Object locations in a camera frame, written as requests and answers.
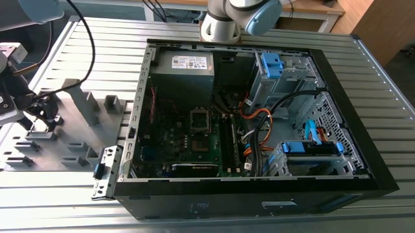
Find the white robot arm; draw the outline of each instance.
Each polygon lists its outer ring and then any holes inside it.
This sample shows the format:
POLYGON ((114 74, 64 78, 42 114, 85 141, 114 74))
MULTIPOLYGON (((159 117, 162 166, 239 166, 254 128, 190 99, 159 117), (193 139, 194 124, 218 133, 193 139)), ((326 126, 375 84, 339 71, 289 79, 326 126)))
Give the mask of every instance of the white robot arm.
POLYGON ((202 24, 202 38, 209 42, 237 43, 241 27, 251 35, 263 35, 282 13, 279 0, 210 0, 202 24))

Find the ram slot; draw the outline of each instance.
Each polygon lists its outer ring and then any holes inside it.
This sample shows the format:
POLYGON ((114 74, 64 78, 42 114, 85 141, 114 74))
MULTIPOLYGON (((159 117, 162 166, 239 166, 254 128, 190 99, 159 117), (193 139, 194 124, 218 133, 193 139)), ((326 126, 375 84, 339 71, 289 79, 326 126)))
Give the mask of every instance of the ram slot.
POLYGON ((221 131, 221 149, 222 149, 222 163, 225 172, 237 172, 237 162, 234 156, 234 135, 233 135, 233 122, 230 118, 219 120, 221 131))

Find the table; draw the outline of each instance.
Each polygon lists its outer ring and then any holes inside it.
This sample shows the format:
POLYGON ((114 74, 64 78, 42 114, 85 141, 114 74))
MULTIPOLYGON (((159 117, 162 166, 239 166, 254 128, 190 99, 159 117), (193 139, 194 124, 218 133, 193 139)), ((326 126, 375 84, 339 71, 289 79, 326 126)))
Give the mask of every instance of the table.
MULTIPOLYGON (((146 20, 155 21, 154 12, 143 4, 141 0, 74 0, 74 2, 94 3, 94 4, 110 4, 123 6, 139 6, 145 8, 146 20)), ((163 8, 181 9, 193 11, 207 11, 209 0, 159 0, 163 8)), ((345 15, 345 9, 335 3, 334 7, 326 7, 322 5, 322 0, 298 0, 294 2, 294 18, 318 19, 323 20, 323 24, 319 28, 321 33, 329 33, 338 21, 339 16, 345 15)), ((285 5, 282 17, 290 17, 291 5, 285 5)))
MULTIPOLYGON (((30 87, 58 88, 55 79, 83 77, 91 47, 77 18, 67 24, 30 87)), ((82 88, 94 96, 117 94, 133 108, 147 38, 199 40, 199 26, 87 18, 97 42, 97 65, 82 88)), ((91 172, 0 172, 3 230, 91 232, 390 232, 415 227, 415 111, 361 40, 349 35, 271 30, 243 43, 322 49, 382 153, 401 190, 326 215, 137 221, 117 201, 91 201, 91 172)), ((10 125, 0 130, 6 143, 10 125)), ((125 136, 126 127, 119 135, 125 136)))

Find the blue plastic clip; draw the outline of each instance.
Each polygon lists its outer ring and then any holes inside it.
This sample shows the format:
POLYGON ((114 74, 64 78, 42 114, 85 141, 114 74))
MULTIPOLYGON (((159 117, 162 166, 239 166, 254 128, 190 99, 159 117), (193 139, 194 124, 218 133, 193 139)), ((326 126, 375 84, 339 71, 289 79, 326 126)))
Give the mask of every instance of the blue plastic clip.
POLYGON ((267 77, 270 79, 279 79, 285 72, 285 62, 279 58, 279 54, 275 52, 265 52, 262 54, 262 61, 267 70, 267 77))
POLYGON ((307 120, 306 122, 306 139, 309 139, 309 135, 311 133, 313 140, 318 143, 318 145, 322 145, 322 141, 318 136, 318 127, 314 120, 307 120))
POLYGON ((285 153, 289 153, 290 152, 290 149, 289 149, 289 146, 286 143, 283 143, 283 152, 285 153))
POLYGON ((343 154, 343 152, 345 152, 345 147, 343 147, 342 142, 338 142, 338 143, 337 143, 337 148, 338 148, 338 150, 339 150, 339 153, 343 154))

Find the motherboard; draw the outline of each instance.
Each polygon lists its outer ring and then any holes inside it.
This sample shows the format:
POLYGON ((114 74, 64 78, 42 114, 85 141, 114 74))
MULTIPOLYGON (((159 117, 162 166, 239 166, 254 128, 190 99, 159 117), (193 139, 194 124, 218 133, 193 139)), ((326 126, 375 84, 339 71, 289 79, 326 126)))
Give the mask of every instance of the motherboard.
POLYGON ((157 116, 141 139, 135 169, 141 177, 243 176, 235 115, 198 107, 157 116))

